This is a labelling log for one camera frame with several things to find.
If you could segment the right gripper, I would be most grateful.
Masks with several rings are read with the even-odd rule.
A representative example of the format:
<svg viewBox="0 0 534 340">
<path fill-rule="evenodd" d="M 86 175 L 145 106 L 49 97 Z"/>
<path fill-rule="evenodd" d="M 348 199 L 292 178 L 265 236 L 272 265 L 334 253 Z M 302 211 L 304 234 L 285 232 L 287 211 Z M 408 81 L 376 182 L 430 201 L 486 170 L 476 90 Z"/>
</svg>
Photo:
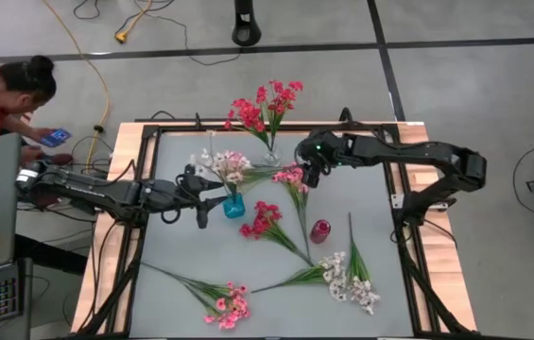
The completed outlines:
<svg viewBox="0 0 534 340">
<path fill-rule="evenodd" d="M 301 182 L 309 188 L 317 188 L 319 185 L 320 173 L 324 176 L 331 174 L 334 167 L 332 161 L 320 152 L 300 152 L 302 159 Z"/>
</svg>

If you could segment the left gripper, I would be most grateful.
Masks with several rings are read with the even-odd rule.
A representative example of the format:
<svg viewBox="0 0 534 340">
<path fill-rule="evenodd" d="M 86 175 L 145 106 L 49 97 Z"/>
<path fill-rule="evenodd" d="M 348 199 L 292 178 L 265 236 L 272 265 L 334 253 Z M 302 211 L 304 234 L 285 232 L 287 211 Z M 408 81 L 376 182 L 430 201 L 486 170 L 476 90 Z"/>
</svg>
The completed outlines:
<svg viewBox="0 0 534 340">
<path fill-rule="evenodd" d="M 199 195 L 203 190 L 219 189 L 222 182 L 204 178 L 192 164 L 185 166 L 185 175 L 176 176 L 176 184 L 180 197 L 178 201 L 182 208 L 195 208 L 197 214 L 197 224 L 201 230 L 207 228 L 208 214 L 211 209 L 222 203 L 226 197 L 219 196 L 201 200 Z"/>
</svg>

